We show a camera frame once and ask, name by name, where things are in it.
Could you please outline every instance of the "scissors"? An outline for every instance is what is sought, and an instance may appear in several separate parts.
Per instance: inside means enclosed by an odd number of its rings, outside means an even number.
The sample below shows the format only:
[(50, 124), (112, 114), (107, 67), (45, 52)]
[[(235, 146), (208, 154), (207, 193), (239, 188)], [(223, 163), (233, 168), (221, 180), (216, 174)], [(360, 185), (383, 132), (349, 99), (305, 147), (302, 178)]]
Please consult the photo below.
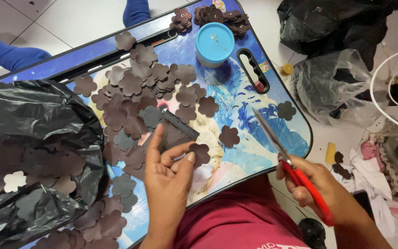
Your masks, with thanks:
[(326, 204), (325, 200), (322, 198), (322, 195), (320, 195), (319, 191), (311, 183), (308, 177), (300, 169), (296, 168), (296, 166), (293, 165), (290, 157), (288, 156), (287, 150), (280, 143), (279, 139), (277, 138), (273, 129), (271, 129), (271, 127), (268, 125), (265, 118), (257, 110), (253, 109), (253, 111), (254, 115), (257, 118), (257, 121), (259, 122), (259, 125), (262, 127), (263, 131), (270, 139), (271, 143), (276, 147), (277, 151), (279, 152), (279, 161), (282, 162), (282, 167), (290, 175), (293, 183), (297, 186), (304, 186), (308, 189), (317, 206), (322, 211), (322, 221), (328, 226), (333, 226), (333, 216), (331, 214), (331, 211), (329, 211), (329, 207)]

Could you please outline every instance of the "white cable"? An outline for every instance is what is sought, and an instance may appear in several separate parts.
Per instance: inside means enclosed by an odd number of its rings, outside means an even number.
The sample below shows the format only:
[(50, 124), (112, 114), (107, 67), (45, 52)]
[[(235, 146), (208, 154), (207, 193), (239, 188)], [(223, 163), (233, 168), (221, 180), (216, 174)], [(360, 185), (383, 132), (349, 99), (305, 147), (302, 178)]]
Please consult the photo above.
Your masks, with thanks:
[(395, 75), (392, 76), (390, 82), (388, 83), (388, 95), (390, 96), (390, 99), (391, 99), (396, 105), (398, 105), (397, 101), (395, 101), (395, 100), (392, 98), (392, 95), (391, 95), (391, 86), (392, 86), (392, 82), (394, 82), (394, 79), (395, 79)]
[(390, 57), (388, 57), (388, 59), (384, 60), (384, 62), (383, 62), (382, 64), (380, 64), (379, 67), (377, 68), (377, 70), (374, 72), (374, 75), (372, 76), (372, 79), (371, 79), (370, 94), (371, 94), (372, 102), (373, 102), (374, 105), (377, 107), (377, 109), (378, 109), (387, 119), (389, 119), (390, 121), (392, 121), (394, 124), (396, 124), (396, 125), (398, 126), (398, 122), (397, 122), (394, 118), (390, 117), (386, 112), (384, 112), (384, 111), (382, 110), (382, 108), (380, 108), (379, 104), (377, 104), (377, 101), (376, 101), (375, 98), (374, 98), (374, 92), (373, 92), (375, 77), (377, 76), (377, 73), (379, 72), (380, 68), (382, 68), (382, 66), (383, 66), (385, 63), (387, 63), (390, 59), (394, 58), (394, 57), (397, 56), (397, 55), (398, 55), (398, 53), (395, 53), (395, 54), (391, 55)]

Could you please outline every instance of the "pink fabric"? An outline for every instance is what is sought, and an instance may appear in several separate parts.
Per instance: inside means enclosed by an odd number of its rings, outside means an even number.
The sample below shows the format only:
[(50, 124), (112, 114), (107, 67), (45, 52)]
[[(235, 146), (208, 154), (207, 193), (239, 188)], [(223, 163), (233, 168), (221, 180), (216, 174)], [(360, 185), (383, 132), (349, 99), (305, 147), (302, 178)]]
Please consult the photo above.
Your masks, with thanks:
[(174, 248), (309, 249), (277, 202), (230, 190), (185, 213)]
[(383, 172), (385, 166), (382, 160), (380, 159), (379, 145), (378, 144), (374, 145), (373, 142), (367, 140), (362, 143), (360, 149), (362, 150), (363, 160), (369, 160), (374, 157), (377, 158), (377, 163), (379, 164), (380, 172)]

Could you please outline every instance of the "scissor blade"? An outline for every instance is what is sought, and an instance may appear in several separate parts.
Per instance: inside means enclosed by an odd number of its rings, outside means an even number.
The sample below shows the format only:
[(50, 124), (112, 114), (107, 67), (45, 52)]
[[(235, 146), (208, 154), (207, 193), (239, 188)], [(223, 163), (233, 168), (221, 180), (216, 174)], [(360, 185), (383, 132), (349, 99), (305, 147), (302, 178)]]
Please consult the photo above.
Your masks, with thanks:
[(274, 133), (273, 129), (271, 129), (270, 125), (265, 120), (265, 118), (257, 110), (253, 109), (253, 111), (254, 111), (254, 115), (257, 118), (257, 121), (259, 122), (259, 125), (262, 127), (263, 131), (265, 132), (267, 137), (270, 139), (271, 143), (276, 147), (278, 152), (286, 154), (287, 150), (282, 146), (282, 144), (280, 143), (276, 134)]

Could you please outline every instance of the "person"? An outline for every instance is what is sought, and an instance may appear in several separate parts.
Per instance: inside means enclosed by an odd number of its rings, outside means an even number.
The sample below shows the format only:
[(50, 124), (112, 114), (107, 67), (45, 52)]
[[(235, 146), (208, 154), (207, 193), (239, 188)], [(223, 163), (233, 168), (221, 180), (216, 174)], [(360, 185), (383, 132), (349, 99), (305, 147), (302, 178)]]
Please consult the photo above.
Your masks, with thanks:
[[(148, 146), (144, 178), (149, 206), (149, 227), (140, 248), (307, 249), (301, 233), (280, 208), (266, 175), (225, 190), (185, 211), (195, 154), (190, 143), (159, 152), (164, 128), (159, 124)], [(333, 215), (339, 249), (391, 248), (367, 212), (321, 164), (290, 155), (293, 164), (318, 188)], [(301, 207), (320, 210), (305, 187), (297, 187), (277, 167), (277, 179)]]
[[(123, 22), (125, 27), (136, 25), (150, 19), (148, 0), (127, 1)], [(15, 47), (0, 41), (0, 66), (10, 72), (30, 66), (51, 57), (45, 50), (34, 47)]]

